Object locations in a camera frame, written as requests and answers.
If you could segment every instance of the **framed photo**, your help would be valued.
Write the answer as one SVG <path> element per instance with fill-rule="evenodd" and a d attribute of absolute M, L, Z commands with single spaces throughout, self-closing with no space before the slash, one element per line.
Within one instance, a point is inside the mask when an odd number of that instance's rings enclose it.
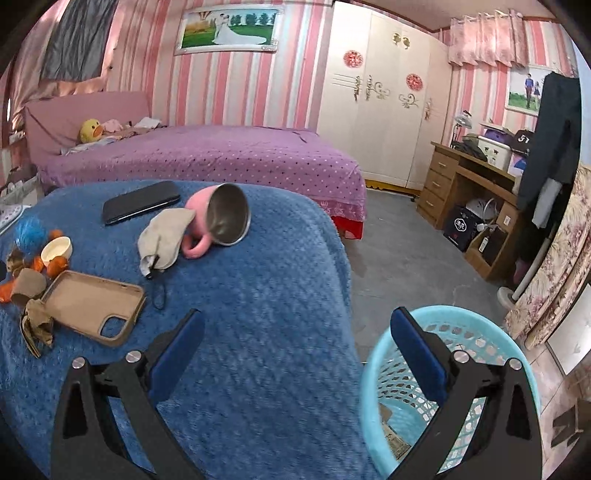
<path fill-rule="evenodd" d="M 217 5 L 187 10 L 174 53 L 276 51 L 282 14 L 282 8 L 276 5 Z"/>
<path fill-rule="evenodd" d="M 538 65 L 513 67 L 509 72 L 509 88 L 507 89 L 505 108 L 538 116 L 544 79 L 551 72 L 555 72 L 555 70 Z"/>

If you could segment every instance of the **black smartphone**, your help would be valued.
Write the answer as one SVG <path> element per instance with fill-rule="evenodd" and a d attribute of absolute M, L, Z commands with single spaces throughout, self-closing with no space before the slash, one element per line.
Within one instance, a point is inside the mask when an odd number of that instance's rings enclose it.
<path fill-rule="evenodd" d="M 114 225 L 129 218 L 174 205 L 180 199 L 180 193 L 174 182 L 159 181 L 107 200 L 103 205 L 103 222 L 105 225 Z"/>

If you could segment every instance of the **red paper decoration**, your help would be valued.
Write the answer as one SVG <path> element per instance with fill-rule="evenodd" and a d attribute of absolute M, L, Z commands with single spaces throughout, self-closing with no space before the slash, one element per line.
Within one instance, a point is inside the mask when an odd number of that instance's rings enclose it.
<path fill-rule="evenodd" d="M 343 61 L 351 69 L 358 69 L 363 65 L 363 55 L 355 50 L 349 50 L 343 56 Z"/>
<path fill-rule="evenodd" d="M 423 81 L 421 80 L 421 77 L 415 73 L 407 75 L 407 85 L 408 88 L 415 92 L 420 92 L 423 89 Z"/>

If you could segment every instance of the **metal screw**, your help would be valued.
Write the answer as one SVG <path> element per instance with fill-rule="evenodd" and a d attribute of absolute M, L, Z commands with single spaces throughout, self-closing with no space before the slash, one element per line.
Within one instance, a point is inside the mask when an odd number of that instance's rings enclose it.
<path fill-rule="evenodd" d="M 72 368 L 78 370 L 79 368 L 82 368 L 85 365 L 85 363 L 86 360 L 84 360 L 84 357 L 78 356 L 74 360 L 72 360 Z"/>
<path fill-rule="evenodd" d="M 470 355 L 468 355 L 464 350 L 456 350 L 453 352 L 453 359 L 456 362 L 465 364 L 470 359 Z"/>
<path fill-rule="evenodd" d="M 513 369 L 513 370 L 521 370 L 521 367 L 523 365 L 521 365 L 521 362 L 519 360 L 517 360 L 516 358 L 511 358 L 509 360 L 509 366 Z"/>
<path fill-rule="evenodd" d="M 139 350 L 132 350 L 125 355 L 125 360 L 127 360 L 130 364 L 134 364 L 139 362 L 139 359 L 142 358 L 142 352 Z"/>

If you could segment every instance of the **purple bedspread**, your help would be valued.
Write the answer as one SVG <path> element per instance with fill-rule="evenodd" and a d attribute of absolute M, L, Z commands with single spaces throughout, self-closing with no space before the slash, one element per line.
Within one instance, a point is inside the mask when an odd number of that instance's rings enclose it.
<path fill-rule="evenodd" d="M 104 180 L 176 179 L 273 186 L 315 200 L 330 216 L 365 220 L 357 162 L 307 130 L 202 125 L 160 128 L 38 165 L 59 187 Z"/>

